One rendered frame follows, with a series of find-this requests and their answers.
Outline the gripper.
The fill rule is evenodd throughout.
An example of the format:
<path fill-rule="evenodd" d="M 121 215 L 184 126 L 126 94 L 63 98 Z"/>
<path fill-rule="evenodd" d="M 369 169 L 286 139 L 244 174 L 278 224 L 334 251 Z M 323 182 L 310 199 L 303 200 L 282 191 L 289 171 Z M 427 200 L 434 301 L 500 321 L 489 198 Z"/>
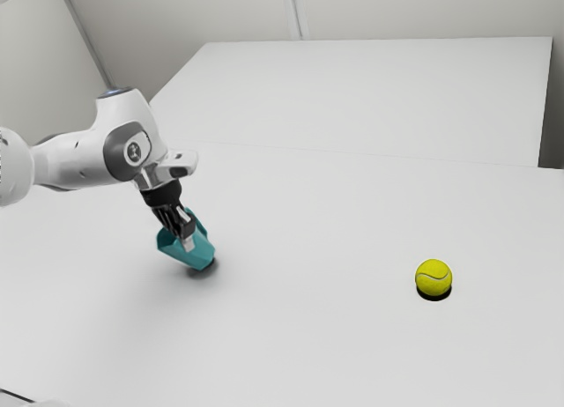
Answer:
<path fill-rule="evenodd" d="M 194 249 L 193 234 L 197 223 L 194 216 L 182 208 L 182 185 L 170 181 L 155 189 L 141 190 L 145 204 L 164 227 L 177 227 L 177 238 L 186 252 Z"/>

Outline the teal faceted mug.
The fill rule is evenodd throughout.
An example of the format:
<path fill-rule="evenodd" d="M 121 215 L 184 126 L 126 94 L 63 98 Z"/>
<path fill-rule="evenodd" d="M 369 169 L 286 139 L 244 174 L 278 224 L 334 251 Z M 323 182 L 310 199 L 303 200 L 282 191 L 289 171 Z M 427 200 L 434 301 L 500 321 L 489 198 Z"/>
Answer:
<path fill-rule="evenodd" d="M 191 219 L 194 232 L 189 238 L 180 240 L 163 227 L 157 234 L 158 250 L 183 263 L 192 270 L 202 271 L 214 262 L 215 247 L 208 239 L 208 233 L 197 216 L 188 207 L 185 215 Z"/>

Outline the yellow tennis ball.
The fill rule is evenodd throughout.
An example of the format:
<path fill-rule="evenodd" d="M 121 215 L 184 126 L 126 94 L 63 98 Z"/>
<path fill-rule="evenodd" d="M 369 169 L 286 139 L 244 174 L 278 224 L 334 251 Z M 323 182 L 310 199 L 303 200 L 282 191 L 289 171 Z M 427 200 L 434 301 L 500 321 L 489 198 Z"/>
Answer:
<path fill-rule="evenodd" d="M 416 287 L 425 295 L 439 297 L 452 286 L 450 267 L 438 259 L 427 259 L 415 271 Z"/>

